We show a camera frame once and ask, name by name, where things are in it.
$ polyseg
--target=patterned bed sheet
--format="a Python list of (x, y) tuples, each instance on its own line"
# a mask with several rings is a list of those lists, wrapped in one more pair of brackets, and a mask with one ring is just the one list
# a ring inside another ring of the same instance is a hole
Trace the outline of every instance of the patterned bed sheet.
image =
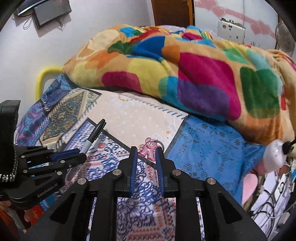
[[(261, 160), (265, 147), (246, 143), (226, 123), (200, 119), (149, 97), (131, 92), (78, 88), (60, 75), (22, 118), (17, 145), (46, 145), (59, 151), (82, 148), (102, 118), (105, 130), (87, 153), (72, 181), (40, 203), (46, 211), (77, 179), (101, 178), (138, 148), (137, 183), (131, 199), (118, 199), (117, 240), (174, 240), (175, 199), (160, 195), (153, 148), (164, 147), (166, 158), (194, 178), (216, 178), (241, 202), (242, 178)], [(201, 236), (204, 240), (199, 207)], [(95, 202), (93, 205), (89, 228)]]

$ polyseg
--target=fleece blanket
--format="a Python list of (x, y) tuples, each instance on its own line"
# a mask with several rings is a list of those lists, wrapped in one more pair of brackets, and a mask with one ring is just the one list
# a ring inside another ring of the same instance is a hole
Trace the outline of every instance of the fleece blanket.
[(126, 87), (188, 113), (227, 120), (246, 140), (292, 140), (296, 65), (277, 50), (214, 40), (195, 26), (119, 25), (94, 36), (64, 65), (82, 87)]
[[(153, 168), (153, 150), (157, 146), (162, 146), (165, 156), (193, 178), (216, 178), (239, 203), (242, 179), (262, 159), (265, 150), (262, 145), (245, 142), (223, 122), (199, 119), (135, 92), (78, 88), (64, 74), (23, 116), (15, 143), (46, 145), (59, 151), (81, 149), (102, 118), (107, 125), (87, 152), (87, 161), (78, 168), (73, 180), (66, 181), (60, 192), (36, 206), (34, 213), (46, 211), (77, 179), (94, 180), (116, 169), (119, 161), (128, 157), (131, 146), (136, 146), (135, 192), (130, 199), (118, 199), (119, 241), (174, 240), (176, 203), (175, 199), (160, 195)], [(204, 240), (200, 210), (199, 214)]]

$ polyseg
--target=brown wooden door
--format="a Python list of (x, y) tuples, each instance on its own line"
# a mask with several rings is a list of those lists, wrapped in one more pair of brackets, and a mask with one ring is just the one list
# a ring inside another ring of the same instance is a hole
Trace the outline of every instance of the brown wooden door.
[(193, 24), (193, 0), (151, 0), (155, 25)]

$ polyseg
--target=marker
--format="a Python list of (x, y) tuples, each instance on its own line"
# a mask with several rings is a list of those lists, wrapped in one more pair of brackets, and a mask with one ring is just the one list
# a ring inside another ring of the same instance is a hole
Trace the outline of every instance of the marker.
[[(104, 129), (106, 125), (106, 121), (105, 119), (102, 119), (97, 126), (93, 129), (93, 131), (91, 132), (91, 134), (89, 135), (89, 137), (87, 138), (86, 142), (84, 143), (80, 153), (84, 153), (86, 154), (88, 152), (88, 150), (90, 149), (90, 147), (92, 146), (92, 144), (94, 143), (94, 141), (99, 137), (100, 133), (102, 132), (102, 130)], [(76, 173), (76, 171), (78, 170), (78, 166), (76, 167), (72, 167), (67, 175), (67, 180), (71, 181)]]

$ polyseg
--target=silver bolt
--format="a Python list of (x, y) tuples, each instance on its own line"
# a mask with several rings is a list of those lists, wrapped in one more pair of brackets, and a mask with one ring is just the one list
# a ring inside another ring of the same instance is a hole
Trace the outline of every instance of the silver bolt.
[(115, 176), (119, 176), (122, 173), (122, 171), (120, 169), (115, 169), (112, 173)]
[(214, 185), (216, 183), (216, 180), (212, 177), (207, 179), (208, 184)]
[(172, 173), (175, 175), (175, 176), (179, 176), (179, 175), (181, 175), (181, 170), (179, 170), (179, 169), (175, 169), (175, 170), (173, 170), (172, 171)]
[(84, 177), (79, 178), (78, 181), (77, 181), (77, 183), (78, 183), (79, 185), (83, 185), (84, 183), (86, 183), (86, 179), (85, 179)]

